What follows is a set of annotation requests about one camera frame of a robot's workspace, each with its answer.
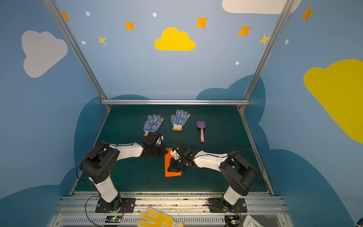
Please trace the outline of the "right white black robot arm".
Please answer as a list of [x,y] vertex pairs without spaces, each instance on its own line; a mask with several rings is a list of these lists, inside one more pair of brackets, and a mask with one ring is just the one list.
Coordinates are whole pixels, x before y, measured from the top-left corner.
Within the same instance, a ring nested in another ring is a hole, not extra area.
[[237,151],[229,154],[193,151],[184,143],[179,143],[171,151],[172,158],[166,169],[181,172],[187,167],[208,168],[220,172],[229,186],[221,198],[209,198],[206,205],[213,213],[247,212],[244,197],[259,177],[258,171]]

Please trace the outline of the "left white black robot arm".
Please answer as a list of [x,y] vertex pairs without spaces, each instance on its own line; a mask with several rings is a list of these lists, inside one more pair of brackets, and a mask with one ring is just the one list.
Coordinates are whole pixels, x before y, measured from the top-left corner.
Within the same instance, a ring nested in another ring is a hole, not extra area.
[[83,157],[78,168],[93,183],[100,196],[95,209],[96,213],[133,213],[136,199],[121,197],[114,187],[111,173],[119,160],[166,155],[167,150],[163,140],[164,137],[161,134],[150,132],[142,142],[103,143]]

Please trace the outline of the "left blue dotted work glove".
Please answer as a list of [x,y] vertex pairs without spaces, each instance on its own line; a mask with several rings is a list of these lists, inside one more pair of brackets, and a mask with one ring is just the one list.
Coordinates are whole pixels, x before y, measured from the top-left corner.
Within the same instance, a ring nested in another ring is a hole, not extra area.
[[150,132],[157,132],[162,125],[163,118],[160,115],[149,115],[143,126],[144,137],[148,136]]

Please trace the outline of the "blue dotted work glove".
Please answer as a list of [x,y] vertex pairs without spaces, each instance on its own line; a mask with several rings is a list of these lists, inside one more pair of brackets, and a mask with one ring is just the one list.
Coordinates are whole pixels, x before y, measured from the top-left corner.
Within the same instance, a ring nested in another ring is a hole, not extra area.
[[182,131],[182,127],[185,126],[190,116],[191,114],[187,111],[177,109],[176,113],[171,115],[172,130]]
[[162,125],[163,118],[160,115],[149,115],[143,126],[144,137],[148,136],[150,132],[157,132]]

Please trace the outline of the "purple pink spatula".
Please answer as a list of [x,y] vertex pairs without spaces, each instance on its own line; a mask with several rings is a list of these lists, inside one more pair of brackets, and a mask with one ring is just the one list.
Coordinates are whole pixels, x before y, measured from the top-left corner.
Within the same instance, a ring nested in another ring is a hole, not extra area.
[[197,121],[197,127],[200,129],[200,142],[204,143],[204,129],[206,128],[206,123],[204,121]]

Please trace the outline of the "yellow dotted work glove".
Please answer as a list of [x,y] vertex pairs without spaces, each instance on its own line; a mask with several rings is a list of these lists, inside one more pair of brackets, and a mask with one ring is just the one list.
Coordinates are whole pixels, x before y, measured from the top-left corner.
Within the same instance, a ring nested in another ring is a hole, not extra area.
[[183,222],[174,219],[165,213],[148,207],[146,212],[141,214],[141,219],[137,223],[138,227],[185,227]]

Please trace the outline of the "right green circuit board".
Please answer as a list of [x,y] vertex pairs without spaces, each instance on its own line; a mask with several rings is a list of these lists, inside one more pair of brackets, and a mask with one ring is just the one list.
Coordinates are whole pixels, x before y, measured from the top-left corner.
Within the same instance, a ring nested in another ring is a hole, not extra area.
[[225,216],[225,227],[238,227],[241,221],[237,216]]

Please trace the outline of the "green circuit board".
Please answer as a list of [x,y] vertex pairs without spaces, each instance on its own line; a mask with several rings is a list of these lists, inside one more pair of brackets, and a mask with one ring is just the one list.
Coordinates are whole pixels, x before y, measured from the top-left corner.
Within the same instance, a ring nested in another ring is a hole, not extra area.
[[241,221],[237,216],[225,216],[225,227],[238,227]]
[[122,220],[122,216],[107,216],[105,219],[105,223],[121,223]]

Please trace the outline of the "white plastic object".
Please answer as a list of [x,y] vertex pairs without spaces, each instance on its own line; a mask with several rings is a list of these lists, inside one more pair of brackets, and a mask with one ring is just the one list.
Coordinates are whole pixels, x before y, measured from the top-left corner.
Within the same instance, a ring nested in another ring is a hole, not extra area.
[[242,227],[263,227],[263,226],[251,215],[247,215],[242,223]]

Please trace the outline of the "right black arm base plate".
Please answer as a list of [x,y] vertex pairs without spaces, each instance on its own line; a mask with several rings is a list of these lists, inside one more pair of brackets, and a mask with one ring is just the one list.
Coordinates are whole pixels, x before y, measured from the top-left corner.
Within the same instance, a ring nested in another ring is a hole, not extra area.
[[247,213],[247,205],[244,198],[240,198],[235,205],[231,205],[223,198],[208,198],[206,202],[210,212],[213,213]]

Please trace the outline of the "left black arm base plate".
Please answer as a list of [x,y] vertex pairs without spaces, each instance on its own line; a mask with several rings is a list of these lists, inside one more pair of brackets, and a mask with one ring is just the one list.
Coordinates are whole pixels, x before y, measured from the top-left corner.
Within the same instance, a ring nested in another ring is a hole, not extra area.
[[135,208],[135,198],[115,198],[110,203],[103,199],[97,201],[96,213],[133,213]]

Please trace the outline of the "aluminium rear frame bar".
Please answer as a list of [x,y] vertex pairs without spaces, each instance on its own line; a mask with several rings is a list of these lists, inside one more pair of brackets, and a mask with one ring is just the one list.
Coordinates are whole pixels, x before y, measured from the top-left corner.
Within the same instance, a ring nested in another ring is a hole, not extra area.
[[103,105],[236,105],[247,106],[248,100],[136,100],[136,99],[102,99]]

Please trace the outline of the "left aluminium frame post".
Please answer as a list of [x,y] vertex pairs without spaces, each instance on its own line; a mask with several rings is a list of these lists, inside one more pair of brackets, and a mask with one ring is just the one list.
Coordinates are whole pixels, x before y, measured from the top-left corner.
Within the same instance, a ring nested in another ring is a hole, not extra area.
[[63,17],[56,1],[53,0],[44,0],[47,8],[49,9],[50,13],[54,17],[57,25],[59,26],[60,30],[62,31],[63,35],[67,39],[70,47],[72,48],[75,56],[77,57],[79,63],[81,64],[82,68],[84,69],[86,75],[88,76],[90,82],[94,86],[96,92],[100,96],[101,100],[108,99],[104,90],[101,87],[96,75],[94,74],[91,66],[89,65],[88,61],[86,60],[85,55],[83,54],[79,44],[77,43],[71,29],[69,28],[67,21]]

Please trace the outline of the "aluminium frame post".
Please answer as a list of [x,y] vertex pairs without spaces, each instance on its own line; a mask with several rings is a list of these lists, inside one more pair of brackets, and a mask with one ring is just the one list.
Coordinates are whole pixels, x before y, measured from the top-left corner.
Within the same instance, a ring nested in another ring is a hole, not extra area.
[[276,43],[277,43],[283,29],[285,27],[285,24],[288,21],[288,18],[289,18],[290,14],[291,14],[291,8],[292,8],[293,4],[294,4],[293,0],[286,1],[285,5],[282,8],[282,12],[281,12],[276,24],[275,24],[275,27],[274,27],[274,29],[272,31],[270,39],[268,40],[266,48],[265,48],[265,50],[263,52],[263,55],[261,57],[261,60],[260,60],[260,62],[258,64],[257,69],[256,69],[256,71],[255,71],[255,73],[254,73],[248,87],[247,87],[247,90],[246,90],[245,94],[244,94],[244,97],[243,97],[244,103],[239,105],[239,107],[238,107],[238,111],[240,113],[242,113],[245,106],[247,106],[250,103],[249,102],[250,97],[251,97],[251,95],[252,95],[252,93],[253,93],[256,85],[257,85],[258,80],[260,79],[260,77],[262,75],[262,72],[263,72],[263,70],[264,70],[264,68],[265,68],[265,66],[266,66],[266,64],[267,64],[267,62],[268,62],[268,60],[269,60],[269,58],[270,58],[270,56],[271,56],[271,54],[273,52],[273,49],[274,49],[274,47],[275,47],[275,45],[276,45]]
[[60,30],[62,31],[63,35],[67,39],[70,47],[72,48],[75,56],[77,57],[79,63],[81,64],[82,68],[84,69],[86,75],[88,76],[90,82],[94,86],[96,92],[100,96],[101,100],[108,99],[104,90],[101,87],[96,75],[94,74],[91,66],[89,65],[88,61],[86,60],[85,55],[83,54],[79,44],[77,43],[71,29],[69,28],[67,21],[63,17],[56,1],[53,0],[44,0],[47,8],[49,9],[50,13],[54,17],[57,25],[59,26]]

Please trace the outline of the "right aluminium frame post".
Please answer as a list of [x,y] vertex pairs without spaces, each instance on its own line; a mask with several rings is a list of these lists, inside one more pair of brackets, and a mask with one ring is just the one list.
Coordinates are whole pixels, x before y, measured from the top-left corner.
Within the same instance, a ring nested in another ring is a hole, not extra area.
[[275,24],[275,27],[274,27],[274,29],[272,31],[270,39],[268,40],[266,48],[265,48],[265,50],[263,52],[263,55],[261,57],[261,60],[260,60],[260,62],[258,64],[257,69],[256,69],[256,71],[255,71],[255,73],[254,73],[248,87],[247,87],[247,90],[246,90],[245,94],[244,94],[244,97],[243,97],[244,103],[239,105],[239,107],[238,107],[238,111],[240,113],[242,113],[245,106],[247,106],[250,103],[249,102],[250,97],[251,97],[251,95],[252,95],[252,93],[253,93],[256,85],[257,85],[258,80],[260,79],[260,77],[262,75],[262,72],[263,72],[263,70],[264,70],[264,68],[265,68],[265,66],[266,66],[266,64],[267,64],[267,62],[268,62],[268,60],[269,60],[269,58],[270,58],[270,56],[271,56],[271,54],[273,52],[273,49],[274,49],[274,47],[275,47],[275,45],[276,45],[276,43],[277,43],[283,29],[285,27],[285,24],[288,21],[288,18],[289,18],[290,14],[291,14],[291,8],[292,8],[293,4],[294,4],[293,0],[286,1],[285,5],[282,8],[282,12],[281,12],[276,24]]

